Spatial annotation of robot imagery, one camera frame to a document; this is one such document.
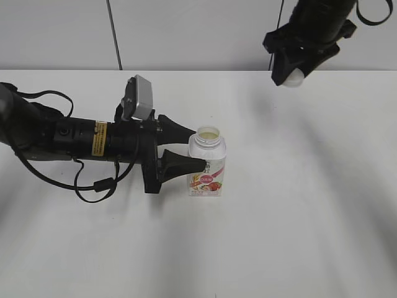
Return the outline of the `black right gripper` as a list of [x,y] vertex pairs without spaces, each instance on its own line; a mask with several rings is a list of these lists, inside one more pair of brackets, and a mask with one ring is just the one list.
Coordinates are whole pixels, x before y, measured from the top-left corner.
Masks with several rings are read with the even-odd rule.
[[306,55],[300,70],[307,77],[322,63],[336,56],[340,51],[338,41],[351,38],[356,28],[348,19],[291,20],[281,28],[266,33],[263,46],[269,53],[274,53],[273,82],[283,86],[288,75],[299,68],[301,58],[292,55],[298,53]]

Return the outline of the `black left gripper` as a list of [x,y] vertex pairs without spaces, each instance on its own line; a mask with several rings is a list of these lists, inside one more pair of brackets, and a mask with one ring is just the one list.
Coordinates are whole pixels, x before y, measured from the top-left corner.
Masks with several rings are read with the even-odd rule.
[[189,138],[196,134],[174,122],[165,115],[155,118],[151,110],[147,119],[123,119],[123,110],[117,109],[114,123],[108,129],[110,143],[107,149],[109,159],[116,165],[126,163],[128,166],[115,181],[119,183],[126,178],[135,165],[141,166],[144,192],[157,194],[162,183],[187,174],[201,173],[207,162],[200,158],[179,155],[165,149],[158,158],[158,145],[188,144]]

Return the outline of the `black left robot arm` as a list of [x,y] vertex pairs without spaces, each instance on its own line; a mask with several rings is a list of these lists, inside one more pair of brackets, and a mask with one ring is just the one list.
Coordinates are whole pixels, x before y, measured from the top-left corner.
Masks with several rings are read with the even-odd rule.
[[64,115],[37,102],[39,93],[22,93],[1,83],[1,142],[9,145],[34,175],[33,161],[97,160],[140,165],[145,192],[157,194],[166,181],[204,170],[206,162],[165,150],[186,144],[194,131],[153,109],[151,83],[136,75],[128,80],[113,122]]

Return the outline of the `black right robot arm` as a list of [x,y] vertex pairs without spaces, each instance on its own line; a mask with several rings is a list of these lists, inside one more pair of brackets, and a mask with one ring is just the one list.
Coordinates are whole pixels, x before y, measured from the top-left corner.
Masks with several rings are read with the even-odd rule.
[[289,22],[266,33],[264,48],[274,56],[272,80],[283,84],[296,69],[307,77],[336,56],[338,41],[351,38],[357,26],[348,19],[355,1],[298,1]]

